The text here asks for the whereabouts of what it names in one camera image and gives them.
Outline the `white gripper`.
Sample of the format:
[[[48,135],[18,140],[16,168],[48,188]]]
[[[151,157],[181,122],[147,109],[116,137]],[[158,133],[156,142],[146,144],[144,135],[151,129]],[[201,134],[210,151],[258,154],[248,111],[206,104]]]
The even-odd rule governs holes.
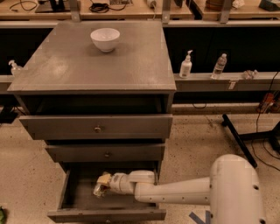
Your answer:
[[[112,192],[119,194],[133,194],[135,189],[135,184],[129,180],[129,175],[120,172],[113,176],[105,172],[97,179],[97,183],[109,186]]]

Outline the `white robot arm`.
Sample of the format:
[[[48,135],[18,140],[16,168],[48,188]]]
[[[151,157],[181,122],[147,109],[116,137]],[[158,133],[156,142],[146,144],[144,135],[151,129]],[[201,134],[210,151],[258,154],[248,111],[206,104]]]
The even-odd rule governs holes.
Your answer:
[[[104,173],[94,195],[131,194],[139,202],[209,205],[210,224],[267,224],[258,174],[244,158],[227,154],[212,164],[210,175],[158,185],[152,171]]]

